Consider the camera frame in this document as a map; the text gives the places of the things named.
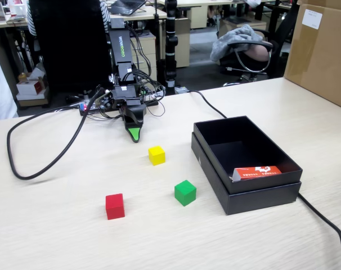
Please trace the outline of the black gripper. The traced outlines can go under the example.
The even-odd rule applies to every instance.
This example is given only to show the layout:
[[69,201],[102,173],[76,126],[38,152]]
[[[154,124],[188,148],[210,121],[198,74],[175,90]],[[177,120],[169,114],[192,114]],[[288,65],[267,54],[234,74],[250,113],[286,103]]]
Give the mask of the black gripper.
[[123,108],[123,121],[132,141],[138,143],[146,114],[138,88],[135,85],[115,86],[113,90],[113,109]]

